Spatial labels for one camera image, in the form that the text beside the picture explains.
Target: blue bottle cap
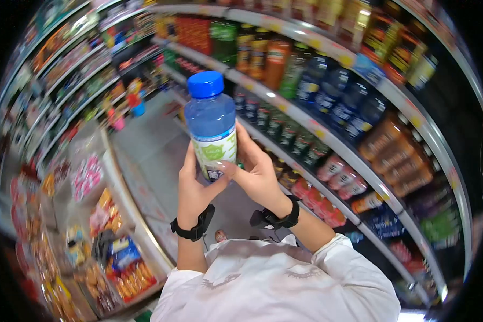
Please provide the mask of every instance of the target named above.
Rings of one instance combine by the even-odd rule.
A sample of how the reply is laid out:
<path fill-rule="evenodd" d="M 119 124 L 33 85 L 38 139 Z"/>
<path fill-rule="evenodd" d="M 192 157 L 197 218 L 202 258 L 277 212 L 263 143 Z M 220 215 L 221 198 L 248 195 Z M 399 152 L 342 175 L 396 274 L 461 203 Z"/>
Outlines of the blue bottle cap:
<path fill-rule="evenodd" d="M 219 72 L 202 72 L 188 78 L 188 91 L 193 98 L 207 98 L 224 90 L 224 77 Z"/>

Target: woman's right hand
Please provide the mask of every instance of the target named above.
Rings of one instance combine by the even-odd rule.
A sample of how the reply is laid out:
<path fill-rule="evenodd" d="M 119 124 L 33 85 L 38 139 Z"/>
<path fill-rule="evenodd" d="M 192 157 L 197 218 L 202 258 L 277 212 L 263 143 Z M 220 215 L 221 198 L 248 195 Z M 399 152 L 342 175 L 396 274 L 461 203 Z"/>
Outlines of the woman's right hand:
<path fill-rule="evenodd" d="M 238 158 L 246 171 L 227 161 L 218 163 L 219 170 L 236 181 L 252 200 L 273 212 L 277 217 L 283 218 L 289 215 L 292 203 L 279 189 L 272 159 L 250 138 L 238 121 L 236 122 L 236 135 Z"/>

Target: woman's left hand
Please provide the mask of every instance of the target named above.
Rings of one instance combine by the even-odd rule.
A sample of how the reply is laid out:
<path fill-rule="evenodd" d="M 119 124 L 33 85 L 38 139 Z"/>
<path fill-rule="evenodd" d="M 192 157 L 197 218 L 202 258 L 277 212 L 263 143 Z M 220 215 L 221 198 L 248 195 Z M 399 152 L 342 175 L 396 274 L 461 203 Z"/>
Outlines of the woman's left hand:
<path fill-rule="evenodd" d="M 179 227 L 190 230 L 197 225 L 198 216 L 207 205 L 222 192 L 231 180 L 226 175 L 221 176 L 209 186 L 203 186 L 197 181 L 197 157 L 192 142 L 188 145 L 184 165 L 179 171 L 179 207 L 177 221 Z"/>

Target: eye graphic print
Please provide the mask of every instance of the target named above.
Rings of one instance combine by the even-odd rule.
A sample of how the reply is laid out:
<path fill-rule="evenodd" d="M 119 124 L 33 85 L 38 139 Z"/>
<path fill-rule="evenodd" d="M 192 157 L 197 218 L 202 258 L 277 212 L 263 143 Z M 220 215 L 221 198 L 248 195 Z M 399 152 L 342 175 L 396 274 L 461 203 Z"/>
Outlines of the eye graphic print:
<path fill-rule="evenodd" d="M 295 265 L 294 267 L 287 269 L 286 274 L 289 277 L 305 279 L 320 276 L 322 274 L 322 270 L 314 266 Z"/>

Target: dark blue bottle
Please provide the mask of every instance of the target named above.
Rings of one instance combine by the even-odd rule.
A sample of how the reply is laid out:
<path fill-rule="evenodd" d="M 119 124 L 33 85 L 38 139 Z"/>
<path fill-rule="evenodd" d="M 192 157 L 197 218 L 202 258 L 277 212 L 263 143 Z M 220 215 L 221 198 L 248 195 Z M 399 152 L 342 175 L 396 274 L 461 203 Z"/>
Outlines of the dark blue bottle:
<path fill-rule="evenodd" d="M 330 124 L 336 131 L 343 132 L 349 119 L 353 117 L 358 111 L 359 105 L 367 98 L 370 89 L 371 85 L 361 78 L 346 88 L 341 100 L 329 113 Z"/>
<path fill-rule="evenodd" d="M 327 120 L 326 115 L 333 109 L 353 78 L 351 71 L 341 66 L 326 73 L 315 97 L 314 112 L 318 113 L 322 119 Z"/>
<path fill-rule="evenodd" d="M 298 105 L 305 108 L 313 105 L 319 83 L 326 70 L 328 70 L 329 60 L 330 58 L 327 57 L 326 53 L 317 51 L 315 56 L 306 63 L 295 95 Z"/>
<path fill-rule="evenodd" d="M 386 109 L 387 100 L 380 93 L 374 93 L 360 105 L 360 110 L 347 122 L 345 137 L 352 143 L 359 142 L 380 120 Z"/>

